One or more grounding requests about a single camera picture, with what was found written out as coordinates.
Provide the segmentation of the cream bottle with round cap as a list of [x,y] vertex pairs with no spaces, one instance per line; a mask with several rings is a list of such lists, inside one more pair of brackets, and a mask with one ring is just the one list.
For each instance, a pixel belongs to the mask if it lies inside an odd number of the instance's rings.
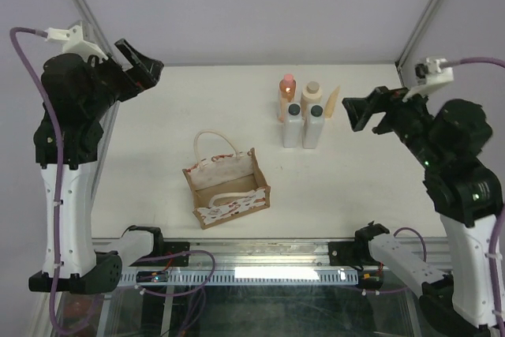
[[307,108],[310,104],[320,103],[322,99],[322,88],[315,81],[310,81],[303,87],[301,93],[301,114],[305,116]]

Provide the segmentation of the burlap cat print canvas bag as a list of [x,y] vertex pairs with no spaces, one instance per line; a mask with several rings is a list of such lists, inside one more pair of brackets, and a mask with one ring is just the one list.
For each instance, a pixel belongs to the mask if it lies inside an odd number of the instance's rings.
[[[230,154],[204,158],[199,139],[204,134],[221,137],[233,149]],[[193,214],[203,230],[267,209],[271,187],[260,169],[256,149],[238,149],[224,133],[204,129],[193,140],[196,163],[182,170],[193,197]]]

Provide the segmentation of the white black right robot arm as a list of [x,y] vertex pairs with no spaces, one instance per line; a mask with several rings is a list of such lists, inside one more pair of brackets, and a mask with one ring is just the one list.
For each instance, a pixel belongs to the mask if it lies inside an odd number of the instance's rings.
[[424,96],[385,87],[342,104],[355,132],[380,114],[374,133],[395,134],[424,168],[426,192],[447,236],[451,271],[431,267],[378,223],[356,231],[355,259],[389,268],[416,295],[425,319],[439,333],[503,335],[499,228],[504,203],[498,177],[478,158],[492,136],[482,106],[452,99],[433,115]]

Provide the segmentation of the orange bottle with pink cap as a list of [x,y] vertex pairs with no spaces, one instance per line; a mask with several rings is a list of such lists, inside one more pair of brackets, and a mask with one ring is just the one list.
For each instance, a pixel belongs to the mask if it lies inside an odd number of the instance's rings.
[[289,103],[294,99],[296,93],[296,80],[293,74],[285,74],[279,82],[279,103],[278,103],[278,120],[284,121],[284,116]]

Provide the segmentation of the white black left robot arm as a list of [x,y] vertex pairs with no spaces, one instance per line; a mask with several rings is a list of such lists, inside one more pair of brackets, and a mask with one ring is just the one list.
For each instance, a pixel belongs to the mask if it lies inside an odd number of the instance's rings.
[[34,143],[47,191],[47,247],[42,269],[28,280],[32,292],[110,292],[123,268],[141,259],[158,264],[165,256],[158,227],[130,226],[103,251],[92,244],[100,121],[117,102],[154,88],[163,69],[160,61],[141,54],[125,39],[115,46],[129,69],[110,55],[74,52],[53,57],[43,66],[44,116]]

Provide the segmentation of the tan cone shaped tube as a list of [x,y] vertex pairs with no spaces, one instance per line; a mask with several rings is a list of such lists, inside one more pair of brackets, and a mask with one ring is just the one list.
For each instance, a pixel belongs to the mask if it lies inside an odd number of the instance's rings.
[[335,112],[335,107],[336,103],[339,97],[341,86],[338,85],[334,91],[328,96],[326,105],[324,107],[324,117],[326,119],[332,118],[334,112]]

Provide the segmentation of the white frosted rectangular bottle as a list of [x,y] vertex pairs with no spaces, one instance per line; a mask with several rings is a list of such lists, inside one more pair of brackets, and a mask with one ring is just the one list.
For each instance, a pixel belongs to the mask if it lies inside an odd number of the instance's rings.
[[303,118],[299,103],[288,103],[284,112],[282,143],[284,148],[296,148],[301,134]]

